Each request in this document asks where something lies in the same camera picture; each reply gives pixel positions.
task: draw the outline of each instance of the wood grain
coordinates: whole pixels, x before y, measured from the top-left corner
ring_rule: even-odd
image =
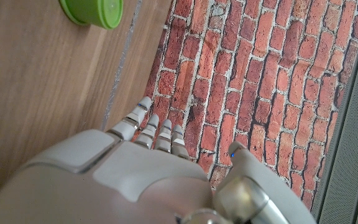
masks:
[[[84,129],[101,127],[136,4],[125,1],[119,27],[104,30],[72,23],[58,1],[0,0],[0,187],[40,151]],[[167,14],[149,9],[154,11],[143,13],[146,21]],[[158,29],[146,29],[158,31],[162,24],[150,23]],[[150,40],[147,35],[135,31],[134,39]],[[152,39],[143,46],[149,57],[157,44]],[[125,79],[120,85],[130,85]],[[139,88],[131,96],[138,100],[143,92]],[[132,101],[122,103],[133,106]]]
[[[142,35],[134,35],[132,38],[134,44],[130,46],[127,54],[130,60],[125,61],[122,69],[120,85],[105,129],[113,127],[123,116],[131,112],[133,105],[143,97],[137,92],[144,93],[146,89],[169,6],[170,1],[166,0],[143,1],[139,12],[141,19],[135,26],[136,34]]]

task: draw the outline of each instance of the green cup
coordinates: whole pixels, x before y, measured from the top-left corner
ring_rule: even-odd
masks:
[[[105,29],[118,26],[122,0],[60,0],[66,15],[76,24],[94,24]]]

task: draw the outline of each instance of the brick pattern backdrop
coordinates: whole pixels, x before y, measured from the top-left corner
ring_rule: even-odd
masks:
[[[213,189],[237,140],[311,208],[357,50],[358,1],[173,0],[145,95]]]

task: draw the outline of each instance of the white robotic hand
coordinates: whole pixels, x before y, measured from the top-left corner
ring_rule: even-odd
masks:
[[[307,208],[241,144],[213,197],[188,160],[181,127],[143,98],[106,133],[87,130],[40,153],[0,190],[0,223],[314,223]]]

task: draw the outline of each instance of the robot finger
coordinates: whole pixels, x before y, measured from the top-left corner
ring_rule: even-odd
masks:
[[[171,127],[172,123],[169,119],[162,123],[160,134],[158,134],[155,142],[155,149],[171,153]]]
[[[185,142],[183,140],[183,131],[179,125],[175,125],[172,130],[171,153],[178,157],[189,159],[189,154],[187,153]]]
[[[158,120],[159,118],[156,114],[153,114],[149,118],[146,127],[135,140],[136,144],[144,146],[147,149],[151,149],[155,136],[155,131],[157,130],[158,126]]]
[[[125,118],[118,122],[108,132],[118,135],[125,141],[130,141],[135,134],[135,131],[142,123],[145,114],[150,109],[152,100],[149,97],[143,99],[136,105],[136,107]]]

